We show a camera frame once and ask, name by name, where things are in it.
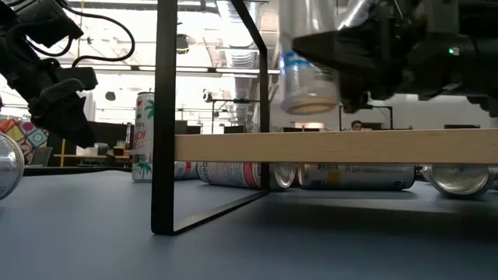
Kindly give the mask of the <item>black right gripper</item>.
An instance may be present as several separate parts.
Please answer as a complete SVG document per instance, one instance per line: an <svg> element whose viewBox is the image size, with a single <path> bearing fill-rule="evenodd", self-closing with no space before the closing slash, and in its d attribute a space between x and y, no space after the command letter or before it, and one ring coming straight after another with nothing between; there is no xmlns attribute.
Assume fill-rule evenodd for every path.
<svg viewBox="0 0 498 280"><path fill-rule="evenodd" d="M374 0L368 21L295 37L293 50L339 70L346 113L373 97L452 94L463 87L461 0ZM377 72L367 81L347 72Z"/></svg>

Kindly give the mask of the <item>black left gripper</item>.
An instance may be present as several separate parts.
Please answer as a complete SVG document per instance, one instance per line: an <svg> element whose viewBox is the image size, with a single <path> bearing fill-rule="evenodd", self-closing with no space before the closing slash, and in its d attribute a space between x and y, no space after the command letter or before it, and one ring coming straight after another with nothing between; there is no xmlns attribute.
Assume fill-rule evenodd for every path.
<svg viewBox="0 0 498 280"><path fill-rule="evenodd" d="M14 59L0 61L0 73L11 89L29 101L31 122L37 127L82 148L95 144L84 114L86 98L77 94L98 85L93 68L58 68L54 58L35 62Z"/></svg>

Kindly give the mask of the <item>white Celsius Arctic Vibe can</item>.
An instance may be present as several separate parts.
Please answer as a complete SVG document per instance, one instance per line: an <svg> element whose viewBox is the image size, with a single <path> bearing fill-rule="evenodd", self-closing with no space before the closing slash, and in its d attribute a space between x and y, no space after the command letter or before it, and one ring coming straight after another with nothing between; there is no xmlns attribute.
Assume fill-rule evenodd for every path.
<svg viewBox="0 0 498 280"><path fill-rule="evenodd" d="M443 196L473 199L498 188L498 167L425 165L423 177Z"/></svg>
<svg viewBox="0 0 498 280"><path fill-rule="evenodd" d="M309 62L294 38L335 30L336 0L279 0L281 108L288 114L325 113L338 105L338 72Z"/></svg>

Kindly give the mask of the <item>blue silver Red Bull can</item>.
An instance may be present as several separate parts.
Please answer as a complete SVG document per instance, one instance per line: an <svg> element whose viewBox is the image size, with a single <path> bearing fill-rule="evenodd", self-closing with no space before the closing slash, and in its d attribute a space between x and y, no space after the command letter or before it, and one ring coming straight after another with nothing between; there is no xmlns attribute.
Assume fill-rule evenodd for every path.
<svg viewBox="0 0 498 280"><path fill-rule="evenodd" d="M18 186L24 172L24 155L18 143L0 132L0 200Z"/></svg>

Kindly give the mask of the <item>white Celsius Tropical Vibe can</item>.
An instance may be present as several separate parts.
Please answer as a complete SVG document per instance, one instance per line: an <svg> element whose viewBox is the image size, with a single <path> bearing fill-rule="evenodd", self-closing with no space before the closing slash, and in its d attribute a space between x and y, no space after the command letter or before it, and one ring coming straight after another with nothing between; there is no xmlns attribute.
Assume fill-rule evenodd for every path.
<svg viewBox="0 0 498 280"><path fill-rule="evenodd" d="M400 191L414 184L416 170L403 164L304 163L297 176L305 189Z"/></svg>

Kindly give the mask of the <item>white column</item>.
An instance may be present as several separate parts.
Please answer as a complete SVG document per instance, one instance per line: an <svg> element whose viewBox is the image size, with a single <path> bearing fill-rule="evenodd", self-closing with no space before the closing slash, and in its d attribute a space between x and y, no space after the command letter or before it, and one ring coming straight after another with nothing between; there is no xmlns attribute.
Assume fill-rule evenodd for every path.
<svg viewBox="0 0 498 280"><path fill-rule="evenodd" d="M96 113L96 103L94 100L94 95L92 91L84 91L78 93L79 97L85 99L83 112L88 121L95 121L95 113Z"/></svg>

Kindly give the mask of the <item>black cabinet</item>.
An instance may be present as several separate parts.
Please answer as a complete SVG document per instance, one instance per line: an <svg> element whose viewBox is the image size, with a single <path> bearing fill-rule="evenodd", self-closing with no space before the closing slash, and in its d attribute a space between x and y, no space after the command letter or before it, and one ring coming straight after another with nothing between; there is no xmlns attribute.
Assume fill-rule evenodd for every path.
<svg viewBox="0 0 498 280"><path fill-rule="evenodd" d="M96 142L106 143L109 146L115 146L118 141L126 139L127 125L112 124L90 121L89 125L96 137ZM55 154L61 154L62 138L55 134L49 134L47 138L47 147L51 147L51 157L48 161L49 167L59 167L60 159Z"/></svg>

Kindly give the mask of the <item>colourful patterned cloth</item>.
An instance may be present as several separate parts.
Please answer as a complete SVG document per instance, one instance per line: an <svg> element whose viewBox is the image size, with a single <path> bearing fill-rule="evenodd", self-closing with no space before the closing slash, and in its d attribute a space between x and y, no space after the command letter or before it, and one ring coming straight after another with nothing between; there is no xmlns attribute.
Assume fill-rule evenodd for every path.
<svg viewBox="0 0 498 280"><path fill-rule="evenodd" d="M23 151L25 164L31 164L35 151L47 146L48 131L26 120L0 120L0 132L14 139Z"/></svg>

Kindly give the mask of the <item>white Celsius Peach Vibe can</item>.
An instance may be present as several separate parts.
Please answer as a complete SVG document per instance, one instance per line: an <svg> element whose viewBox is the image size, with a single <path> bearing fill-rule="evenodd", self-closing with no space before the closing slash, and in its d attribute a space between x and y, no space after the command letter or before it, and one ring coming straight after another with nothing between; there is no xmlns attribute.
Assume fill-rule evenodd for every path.
<svg viewBox="0 0 498 280"><path fill-rule="evenodd" d="M260 163L197 162L199 178L207 183L224 187L261 189ZM296 167L290 163L269 164L269 188L283 191L296 177Z"/></svg>
<svg viewBox="0 0 498 280"><path fill-rule="evenodd" d="M154 93L137 95L132 149L134 182L151 182L153 178L154 103Z"/></svg>
<svg viewBox="0 0 498 280"><path fill-rule="evenodd" d="M197 173L196 162L181 162L174 163L174 179L175 180L197 180L199 178Z"/></svg>

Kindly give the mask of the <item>black ceiling device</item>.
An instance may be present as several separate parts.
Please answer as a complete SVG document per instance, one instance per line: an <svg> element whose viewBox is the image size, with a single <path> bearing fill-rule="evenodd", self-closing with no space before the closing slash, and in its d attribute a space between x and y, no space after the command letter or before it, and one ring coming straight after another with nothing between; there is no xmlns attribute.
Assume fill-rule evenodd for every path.
<svg viewBox="0 0 498 280"><path fill-rule="evenodd" d="M177 54L187 54L190 51L188 44L188 36L179 33L176 37L176 52Z"/></svg>

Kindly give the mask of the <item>wooden shelf black metal frame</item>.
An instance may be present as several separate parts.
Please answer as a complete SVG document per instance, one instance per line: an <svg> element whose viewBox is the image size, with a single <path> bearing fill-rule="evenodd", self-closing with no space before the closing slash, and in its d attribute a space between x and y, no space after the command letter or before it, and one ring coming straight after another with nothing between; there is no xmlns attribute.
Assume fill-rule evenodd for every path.
<svg viewBox="0 0 498 280"><path fill-rule="evenodd" d="M213 220L269 193L269 163L498 164L498 129L367 132L269 131L268 63L260 64L261 130L235 135L176 135L177 0L158 0L151 230L172 236ZM174 220L175 161L256 162L262 189L194 215Z"/></svg>

